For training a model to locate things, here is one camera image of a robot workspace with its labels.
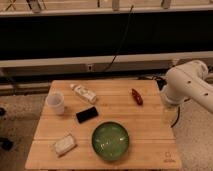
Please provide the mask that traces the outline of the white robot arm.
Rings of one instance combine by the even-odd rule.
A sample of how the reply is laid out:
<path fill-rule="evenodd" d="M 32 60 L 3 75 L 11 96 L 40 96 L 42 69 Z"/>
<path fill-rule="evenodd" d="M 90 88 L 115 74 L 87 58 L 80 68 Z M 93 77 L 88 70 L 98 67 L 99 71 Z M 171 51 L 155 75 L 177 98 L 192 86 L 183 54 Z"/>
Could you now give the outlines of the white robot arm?
<path fill-rule="evenodd" d="M 166 85 L 160 91 L 166 123 L 175 123 L 178 106 L 186 97 L 213 114 L 213 86 L 205 81 L 207 75 L 208 67 L 201 60 L 186 62 L 167 71 Z"/>

